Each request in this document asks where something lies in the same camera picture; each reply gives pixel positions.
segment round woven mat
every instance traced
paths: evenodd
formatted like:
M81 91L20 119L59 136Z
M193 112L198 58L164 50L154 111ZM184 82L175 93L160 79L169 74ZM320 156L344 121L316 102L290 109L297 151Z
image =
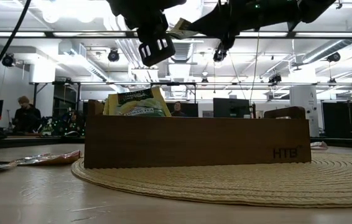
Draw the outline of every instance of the round woven mat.
M352 207L352 156L313 153L311 163L85 169L93 184L155 197L272 207Z

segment desk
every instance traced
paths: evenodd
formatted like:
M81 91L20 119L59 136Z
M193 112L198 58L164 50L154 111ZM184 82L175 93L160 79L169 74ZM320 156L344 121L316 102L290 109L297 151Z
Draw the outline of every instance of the desk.
M0 160L83 150L83 144L0 149ZM327 152L352 154L331 147ZM89 184L70 166L16 167L0 173L0 223L352 223L352 209L265 208L184 202Z

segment ceiling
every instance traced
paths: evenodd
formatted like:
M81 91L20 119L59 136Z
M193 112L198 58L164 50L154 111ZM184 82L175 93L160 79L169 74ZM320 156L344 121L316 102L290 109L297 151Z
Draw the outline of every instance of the ceiling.
M168 21L174 24L179 17L186 19L197 19L209 13L215 6L215 0L188 0L186 6L180 6L173 11L166 11ZM332 5L326 10L315 22L311 24L300 23L294 31L326 31L326 32L352 32L352 0L343 0L343 7L336 9L337 4ZM24 1L20 0L0 0L0 30L12 30L19 18ZM33 31L79 31L79 30L110 30L113 27L115 18L106 1L87 1L87 0L33 0L26 15L21 30ZM276 24L273 26L263 27L263 31L286 32L287 24ZM0 45L6 41L0 39ZM53 39L16 39L12 46L33 46L52 57L62 68L57 69L56 76L71 77L73 80L88 82L92 80L86 68L66 57L59 55L58 45L62 40ZM120 59L117 62L110 62L107 59L110 49L119 48L119 42L116 39L72 39L69 40L73 45L82 44L87 49L87 58L91 60L101 71L103 71L111 81L136 81L131 78L130 69L133 68L127 55L119 49ZM264 81L267 82L269 76L274 72L282 75L283 81L290 80L291 73L294 73L294 67L290 66L291 62L299 62L299 58L318 49L326 44L332 44L335 40L324 39L237 39L234 47L229 51L227 57L221 65L214 64L212 60L213 52L219 43L216 39L194 39L192 45L191 58L189 65L184 66L186 74L173 72L169 61L163 61L155 66L158 69L157 78L161 81L176 80L182 78L185 82L200 82L203 78L203 72L207 72L209 82L246 82L252 83ZM137 42L128 45L131 49L136 50ZM338 51L341 60L329 64L321 60L304 65L303 71L300 72L300 82L327 82L331 77L343 77L352 72L352 44ZM343 81L352 82L352 75L344 77ZM201 88L215 88L214 86L202 86ZM216 88L229 93L229 89L239 89L238 86L216 86ZM111 88L105 86L89 86L84 88L89 91L110 91ZM352 89L340 88L337 93L342 93ZM259 94L268 92L268 90L257 90ZM201 97L211 98L213 94L201 94Z

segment green tea package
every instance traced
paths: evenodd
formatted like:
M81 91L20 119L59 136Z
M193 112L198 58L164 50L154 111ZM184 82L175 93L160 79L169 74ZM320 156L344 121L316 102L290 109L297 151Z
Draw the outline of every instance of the green tea package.
M104 115L171 116L159 87L109 95Z

